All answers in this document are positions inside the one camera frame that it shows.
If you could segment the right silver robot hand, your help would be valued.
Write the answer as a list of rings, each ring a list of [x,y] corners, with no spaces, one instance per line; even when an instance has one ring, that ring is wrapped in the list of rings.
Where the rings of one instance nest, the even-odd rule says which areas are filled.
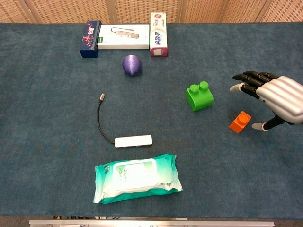
[[[243,92],[264,103],[275,116],[252,128],[268,131],[278,125],[302,125],[303,86],[287,76],[276,76],[269,72],[246,71],[232,77],[242,81],[230,87],[231,92]]]

